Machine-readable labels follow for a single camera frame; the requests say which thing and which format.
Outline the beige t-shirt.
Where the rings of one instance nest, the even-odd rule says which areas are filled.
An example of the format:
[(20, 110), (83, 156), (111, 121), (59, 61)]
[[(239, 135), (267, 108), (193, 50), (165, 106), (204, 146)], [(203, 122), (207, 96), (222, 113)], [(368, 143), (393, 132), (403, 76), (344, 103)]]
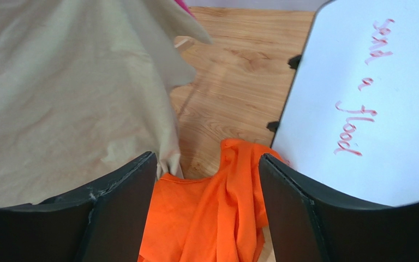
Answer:
[(182, 176), (176, 37), (212, 39), (175, 1), (0, 1), (0, 207), (37, 204), (144, 152)]

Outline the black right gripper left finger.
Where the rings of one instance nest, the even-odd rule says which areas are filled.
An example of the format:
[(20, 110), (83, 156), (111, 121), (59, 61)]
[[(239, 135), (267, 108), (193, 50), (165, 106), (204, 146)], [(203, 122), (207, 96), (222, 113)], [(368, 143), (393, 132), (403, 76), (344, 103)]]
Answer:
[(156, 171), (145, 152), (39, 204), (0, 208), (0, 261), (137, 261)]

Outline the orange t-shirt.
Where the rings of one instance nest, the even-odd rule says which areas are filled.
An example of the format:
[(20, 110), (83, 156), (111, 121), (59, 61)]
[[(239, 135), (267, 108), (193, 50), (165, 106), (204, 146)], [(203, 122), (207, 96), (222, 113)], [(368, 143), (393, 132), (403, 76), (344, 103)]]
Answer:
[(220, 144), (219, 170), (199, 180), (165, 174), (155, 184), (139, 261), (257, 261), (268, 226), (259, 176), (271, 148)]

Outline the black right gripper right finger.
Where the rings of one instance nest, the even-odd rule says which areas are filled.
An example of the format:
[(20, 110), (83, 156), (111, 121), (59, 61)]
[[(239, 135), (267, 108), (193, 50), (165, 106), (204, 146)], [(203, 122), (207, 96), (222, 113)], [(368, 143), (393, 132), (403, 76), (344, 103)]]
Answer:
[(419, 203), (365, 201), (271, 154), (259, 175), (277, 261), (419, 261)]

